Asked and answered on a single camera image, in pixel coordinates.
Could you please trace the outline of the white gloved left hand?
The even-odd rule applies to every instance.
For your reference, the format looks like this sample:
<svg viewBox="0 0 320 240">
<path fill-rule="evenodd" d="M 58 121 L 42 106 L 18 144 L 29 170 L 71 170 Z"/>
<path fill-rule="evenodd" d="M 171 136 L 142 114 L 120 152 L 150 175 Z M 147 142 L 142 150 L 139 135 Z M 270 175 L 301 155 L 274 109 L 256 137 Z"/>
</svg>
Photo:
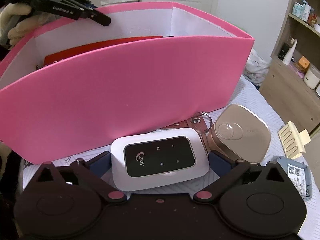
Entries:
<svg viewBox="0 0 320 240">
<path fill-rule="evenodd" d="M 32 7 L 24 3 L 9 3 L 1 12 L 1 38 L 11 46 L 26 35 L 54 20 L 53 14 L 47 12 L 31 12 Z"/>
</svg>

